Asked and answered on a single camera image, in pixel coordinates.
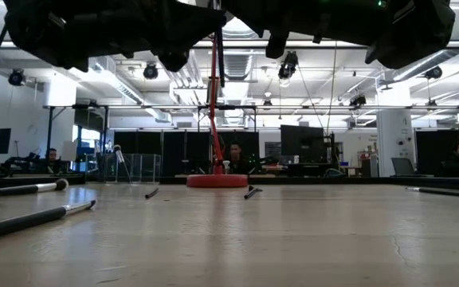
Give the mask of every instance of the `black curtain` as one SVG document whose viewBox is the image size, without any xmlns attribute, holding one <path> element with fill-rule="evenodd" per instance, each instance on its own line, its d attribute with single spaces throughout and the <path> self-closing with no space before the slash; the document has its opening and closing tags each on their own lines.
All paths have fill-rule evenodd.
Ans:
<svg viewBox="0 0 459 287">
<path fill-rule="evenodd" d="M 129 171 L 141 170 L 142 180 L 151 179 L 154 175 L 154 157 L 162 154 L 160 132 L 115 132 L 115 144 L 121 146 L 122 153 L 149 155 L 141 157 L 141 160 L 132 159 L 126 155 L 125 164 Z M 160 172 L 155 169 L 155 176 Z M 124 177 L 124 170 L 119 169 L 119 177 Z"/>
<path fill-rule="evenodd" d="M 160 155 L 162 153 L 160 132 L 138 132 L 135 144 L 136 153 L 142 155 Z"/>
<path fill-rule="evenodd" d="M 137 153 L 137 132 L 115 132 L 114 144 L 119 144 L 124 154 Z"/>
<path fill-rule="evenodd" d="M 459 131 L 415 132 L 418 173 L 437 175 L 459 142 Z"/>
<path fill-rule="evenodd" d="M 124 154 L 160 155 L 160 132 L 115 132 L 115 143 Z"/>
</svg>

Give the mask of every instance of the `black stick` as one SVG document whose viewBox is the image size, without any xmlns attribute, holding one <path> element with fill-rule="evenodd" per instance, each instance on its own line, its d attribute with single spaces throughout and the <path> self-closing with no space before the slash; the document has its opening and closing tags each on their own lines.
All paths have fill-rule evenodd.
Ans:
<svg viewBox="0 0 459 287">
<path fill-rule="evenodd" d="M 459 196 L 459 192 L 453 191 L 440 191 L 434 190 L 431 188 L 424 188 L 424 187 L 406 187 L 409 191 L 418 191 L 421 193 L 431 194 L 431 195 L 449 195 L 449 196 Z"/>
<path fill-rule="evenodd" d="M 261 191 L 261 189 L 253 187 L 253 186 L 249 186 L 249 192 L 247 193 L 247 195 L 244 195 L 244 199 L 252 198 L 253 195 L 259 191 Z"/>
<path fill-rule="evenodd" d="M 16 218 L 9 218 L 0 221 L 0 236 L 24 230 L 43 223 L 52 222 L 63 218 L 66 215 L 74 214 L 78 211 L 88 210 L 96 203 L 95 200 L 80 204 L 64 205 L 50 210 L 35 212 Z"/>
<path fill-rule="evenodd" d="M 146 199 L 151 199 L 154 195 L 157 194 L 157 192 L 159 192 L 159 188 L 156 187 L 154 191 L 152 191 L 151 193 L 147 194 L 147 195 L 144 195 L 144 198 Z"/>
</svg>

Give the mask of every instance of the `desk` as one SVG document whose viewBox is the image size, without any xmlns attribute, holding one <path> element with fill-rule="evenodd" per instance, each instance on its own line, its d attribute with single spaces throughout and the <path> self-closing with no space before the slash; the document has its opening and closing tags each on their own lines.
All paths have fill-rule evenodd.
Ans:
<svg viewBox="0 0 459 287">
<path fill-rule="evenodd" d="M 275 178 L 276 175 L 249 175 L 251 179 L 270 179 Z"/>
<path fill-rule="evenodd" d="M 288 165 L 288 177 L 319 176 L 331 168 L 330 163 L 294 163 Z"/>
</svg>

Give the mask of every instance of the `black partition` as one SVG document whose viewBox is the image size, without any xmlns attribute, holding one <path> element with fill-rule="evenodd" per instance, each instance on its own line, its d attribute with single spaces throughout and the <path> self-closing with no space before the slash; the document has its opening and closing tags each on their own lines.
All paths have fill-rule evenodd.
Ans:
<svg viewBox="0 0 459 287">
<path fill-rule="evenodd" d="M 417 131 L 415 141 L 418 173 L 438 175 L 441 162 L 449 158 L 459 142 L 459 131 Z"/>
<path fill-rule="evenodd" d="M 255 158 L 260 154 L 257 132 L 219 132 L 226 145 L 224 158 L 230 158 L 230 145 L 238 141 L 244 158 Z M 115 144 L 124 154 L 162 155 L 162 176 L 197 173 L 199 168 L 208 172 L 210 166 L 209 132 L 115 132 Z"/>
<path fill-rule="evenodd" d="M 160 132 L 115 132 L 115 143 L 124 154 L 160 155 Z"/>
<path fill-rule="evenodd" d="M 163 176 L 183 174 L 185 132 L 164 132 Z"/>
<path fill-rule="evenodd" d="M 160 132 L 137 132 L 137 152 L 141 155 L 160 155 L 162 145 Z"/>
<path fill-rule="evenodd" d="M 114 144 L 119 144 L 125 154 L 137 153 L 137 132 L 115 132 Z"/>
<path fill-rule="evenodd" d="M 208 172 L 210 166 L 210 133 L 188 132 L 187 133 L 187 159 L 191 169 L 199 172 L 199 168 Z"/>
</svg>

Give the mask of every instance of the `white wall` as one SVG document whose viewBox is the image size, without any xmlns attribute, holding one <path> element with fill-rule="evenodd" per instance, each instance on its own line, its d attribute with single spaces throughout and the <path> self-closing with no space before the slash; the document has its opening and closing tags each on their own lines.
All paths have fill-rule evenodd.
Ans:
<svg viewBox="0 0 459 287">
<path fill-rule="evenodd" d="M 49 111 L 43 109 L 45 94 L 29 87 L 14 87 L 0 75 L 0 128 L 11 128 L 8 154 L 0 154 L 0 162 L 11 156 L 27 156 L 34 151 L 45 156 Z M 51 147 L 61 153 L 64 140 L 71 140 L 73 110 L 65 110 L 53 122 Z M 18 153 L 15 141 L 18 141 Z"/>
<path fill-rule="evenodd" d="M 335 132 L 335 141 L 343 143 L 343 158 L 341 160 L 354 167 L 359 165 L 357 153 L 367 150 L 367 146 L 373 146 L 373 143 L 378 141 L 378 134 L 373 131 L 339 131 Z"/>
</svg>

